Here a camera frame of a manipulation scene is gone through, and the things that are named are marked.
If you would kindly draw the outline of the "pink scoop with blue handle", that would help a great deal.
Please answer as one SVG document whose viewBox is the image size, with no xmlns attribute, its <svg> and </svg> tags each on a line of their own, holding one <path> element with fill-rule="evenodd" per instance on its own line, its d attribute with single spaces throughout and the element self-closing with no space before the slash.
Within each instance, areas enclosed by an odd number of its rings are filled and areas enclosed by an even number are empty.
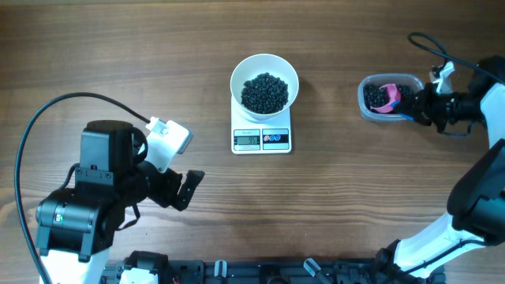
<svg viewBox="0 0 505 284">
<path fill-rule="evenodd" d="M 405 84 L 367 84 L 364 90 L 366 107 L 379 116 L 404 118 L 393 111 L 393 104 L 412 98 L 413 90 Z"/>
</svg>

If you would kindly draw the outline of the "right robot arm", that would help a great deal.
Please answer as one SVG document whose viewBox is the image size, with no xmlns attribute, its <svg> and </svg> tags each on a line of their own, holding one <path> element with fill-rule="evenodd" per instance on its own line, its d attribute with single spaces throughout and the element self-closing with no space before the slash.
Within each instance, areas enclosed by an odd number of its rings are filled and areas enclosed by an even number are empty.
<svg viewBox="0 0 505 284">
<path fill-rule="evenodd" d="M 420 233 L 381 249 L 370 277 L 379 283 L 416 283 L 437 268 L 475 250 L 504 241 L 504 58 L 481 59 L 467 93 L 440 94 L 433 83 L 395 105 L 422 125 L 478 121 L 488 133 L 488 151 L 456 183 L 447 210 Z"/>
</svg>

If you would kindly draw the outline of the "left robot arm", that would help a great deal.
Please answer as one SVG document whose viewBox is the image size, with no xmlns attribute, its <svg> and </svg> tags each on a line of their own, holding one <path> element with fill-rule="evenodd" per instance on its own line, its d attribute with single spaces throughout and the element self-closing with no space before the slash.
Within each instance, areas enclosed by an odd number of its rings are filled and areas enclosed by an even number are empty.
<svg viewBox="0 0 505 284">
<path fill-rule="evenodd" d="M 90 121 L 80 140 L 80 162 L 62 186 L 37 207 L 36 246 L 52 283 L 97 283 L 109 260 L 114 235 L 136 224 L 125 221 L 131 207 L 150 199 L 184 211 L 204 177 L 201 170 L 170 169 L 192 133 L 175 121 L 151 118 L 145 135 L 125 121 Z"/>
</svg>

